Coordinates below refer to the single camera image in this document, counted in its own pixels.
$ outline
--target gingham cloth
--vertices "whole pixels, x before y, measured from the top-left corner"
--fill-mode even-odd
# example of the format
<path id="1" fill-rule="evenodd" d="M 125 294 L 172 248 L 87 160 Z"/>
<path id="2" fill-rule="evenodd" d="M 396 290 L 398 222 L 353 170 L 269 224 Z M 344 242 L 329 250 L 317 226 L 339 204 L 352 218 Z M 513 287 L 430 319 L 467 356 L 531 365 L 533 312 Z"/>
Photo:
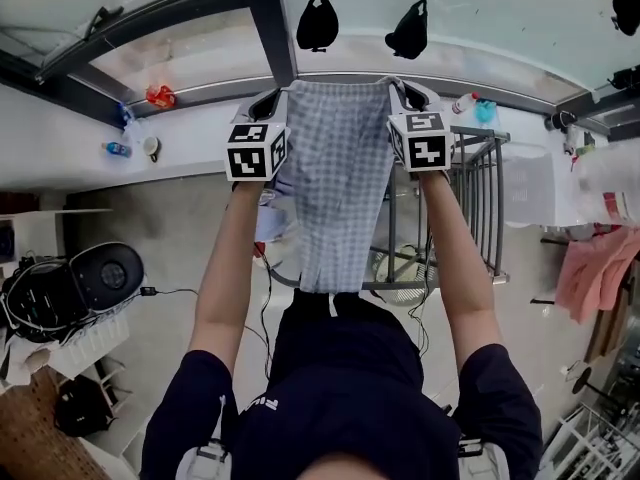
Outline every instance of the gingham cloth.
<path id="1" fill-rule="evenodd" d="M 306 292 L 358 292 L 393 165 L 389 84 L 291 84 L 287 173 Z"/>

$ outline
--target blue bottle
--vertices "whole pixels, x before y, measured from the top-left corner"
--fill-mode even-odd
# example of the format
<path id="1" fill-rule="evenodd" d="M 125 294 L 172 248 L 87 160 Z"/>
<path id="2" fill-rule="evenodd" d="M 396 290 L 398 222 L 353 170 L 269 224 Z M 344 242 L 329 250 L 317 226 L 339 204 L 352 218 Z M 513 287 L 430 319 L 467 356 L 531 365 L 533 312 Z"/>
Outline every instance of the blue bottle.
<path id="1" fill-rule="evenodd" d="M 102 149 L 105 149 L 108 153 L 116 156 L 124 156 L 125 158 L 131 158 L 132 150 L 129 146 L 120 144 L 119 142 L 103 142 Z"/>

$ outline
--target pink garment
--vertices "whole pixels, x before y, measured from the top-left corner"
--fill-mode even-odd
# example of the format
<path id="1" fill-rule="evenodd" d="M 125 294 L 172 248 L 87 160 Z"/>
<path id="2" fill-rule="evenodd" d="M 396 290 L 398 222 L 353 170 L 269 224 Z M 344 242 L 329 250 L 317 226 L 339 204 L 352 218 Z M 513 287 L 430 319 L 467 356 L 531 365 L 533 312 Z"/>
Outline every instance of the pink garment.
<path id="1" fill-rule="evenodd" d="M 562 263 L 556 304 L 579 323 L 598 309 L 611 311 L 618 287 L 640 251 L 640 228 L 622 227 L 589 242 L 570 242 Z"/>

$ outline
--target bottle with red cap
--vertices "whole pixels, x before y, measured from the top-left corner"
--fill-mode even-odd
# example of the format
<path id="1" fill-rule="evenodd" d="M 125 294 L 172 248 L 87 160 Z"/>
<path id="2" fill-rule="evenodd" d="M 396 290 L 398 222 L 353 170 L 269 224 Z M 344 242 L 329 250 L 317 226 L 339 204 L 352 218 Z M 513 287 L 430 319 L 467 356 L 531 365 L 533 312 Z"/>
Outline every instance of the bottle with red cap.
<path id="1" fill-rule="evenodd" d="M 476 100 L 479 98 L 477 92 L 470 92 L 461 96 L 453 102 L 451 109 L 454 114 L 462 114 L 465 110 L 469 110 L 476 104 Z"/>

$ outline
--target water bottle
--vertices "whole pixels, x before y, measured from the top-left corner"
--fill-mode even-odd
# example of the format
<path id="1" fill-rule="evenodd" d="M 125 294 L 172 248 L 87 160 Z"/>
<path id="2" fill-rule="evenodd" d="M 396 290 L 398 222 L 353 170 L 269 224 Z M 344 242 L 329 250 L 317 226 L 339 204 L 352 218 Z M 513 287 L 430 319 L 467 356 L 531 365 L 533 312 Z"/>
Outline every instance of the water bottle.
<path id="1" fill-rule="evenodd" d="M 453 105 L 451 106 L 453 113 L 462 114 L 465 110 L 469 110 L 475 105 L 478 97 L 479 96 L 477 92 L 470 92 L 468 94 L 465 94 L 464 96 L 461 96 L 456 101 L 454 101 Z"/>
<path id="2" fill-rule="evenodd" d="M 131 153 L 133 152 L 129 146 L 125 146 L 119 142 L 103 142 L 102 149 L 112 155 L 123 156 L 125 158 L 130 158 Z"/>

